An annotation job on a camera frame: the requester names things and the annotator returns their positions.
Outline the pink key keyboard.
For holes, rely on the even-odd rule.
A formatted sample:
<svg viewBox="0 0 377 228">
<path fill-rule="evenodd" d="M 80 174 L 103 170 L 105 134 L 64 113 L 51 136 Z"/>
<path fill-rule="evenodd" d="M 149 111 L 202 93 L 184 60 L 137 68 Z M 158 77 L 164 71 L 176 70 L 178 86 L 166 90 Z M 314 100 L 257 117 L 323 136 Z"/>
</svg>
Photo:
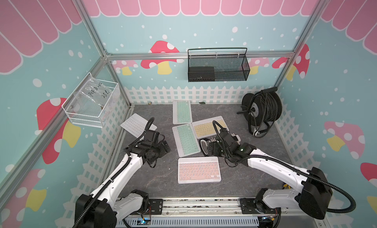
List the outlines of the pink key keyboard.
<svg viewBox="0 0 377 228">
<path fill-rule="evenodd" d="M 178 183 L 215 183 L 221 181 L 217 157 L 189 157 L 178 160 Z"/>
</svg>

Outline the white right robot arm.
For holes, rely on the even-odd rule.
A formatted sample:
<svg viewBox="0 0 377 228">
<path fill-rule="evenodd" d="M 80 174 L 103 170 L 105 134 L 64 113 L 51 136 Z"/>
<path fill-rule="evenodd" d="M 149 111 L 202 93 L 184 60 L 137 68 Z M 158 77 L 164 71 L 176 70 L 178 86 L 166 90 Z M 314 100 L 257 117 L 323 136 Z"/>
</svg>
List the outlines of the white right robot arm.
<svg viewBox="0 0 377 228">
<path fill-rule="evenodd" d="M 288 189 L 262 188 L 253 203 L 259 212 L 266 209 L 294 208 L 317 220 L 323 220 L 327 212 L 350 213 L 356 208 L 355 199 L 346 191 L 329 183 L 322 170 L 313 167 L 308 170 L 274 158 L 254 145 L 242 142 L 238 135 L 221 130 L 212 138 L 199 141 L 205 156 L 224 158 L 230 167 L 244 165 L 258 169 L 284 183 Z M 350 205 L 346 208 L 330 208 L 333 192 L 345 196 Z"/>
</svg>

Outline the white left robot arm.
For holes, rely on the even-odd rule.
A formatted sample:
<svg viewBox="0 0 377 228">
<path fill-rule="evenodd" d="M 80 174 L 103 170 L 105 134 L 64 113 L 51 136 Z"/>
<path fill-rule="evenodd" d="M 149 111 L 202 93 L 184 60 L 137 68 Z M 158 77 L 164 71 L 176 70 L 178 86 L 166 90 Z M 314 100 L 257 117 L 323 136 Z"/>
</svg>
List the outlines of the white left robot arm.
<svg viewBox="0 0 377 228">
<path fill-rule="evenodd" d="M 154 168 L 157 159 L 169 153 L 170 148 L 164 135 L 145 130 L 125 151 L 124 158 L 109 177 L 90 195 L 82 194 L 77 199 L 75 228 L 114 228 L 134 212 L 141 216 L 150 212 L 148 193 L 135 189 L 122 199 L 119 195 L 143 164 Z"/>
</svg>

